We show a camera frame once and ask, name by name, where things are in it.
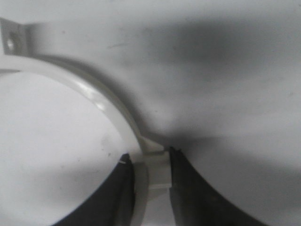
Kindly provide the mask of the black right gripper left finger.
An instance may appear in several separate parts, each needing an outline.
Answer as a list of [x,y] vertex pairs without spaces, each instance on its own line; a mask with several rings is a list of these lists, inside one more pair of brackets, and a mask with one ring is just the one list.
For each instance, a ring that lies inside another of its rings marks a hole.
[[119,159],[108,178],[57,226],[128,226],[135,205],[134,167],[128,154]]

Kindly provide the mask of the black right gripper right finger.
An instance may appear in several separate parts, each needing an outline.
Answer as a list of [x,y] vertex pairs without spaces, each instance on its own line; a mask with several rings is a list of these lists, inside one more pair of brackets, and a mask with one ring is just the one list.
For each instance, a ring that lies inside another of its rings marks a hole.
[[177,226],[260,226],[221,196],[194,169],[180,150],[169,149],[170,200]]

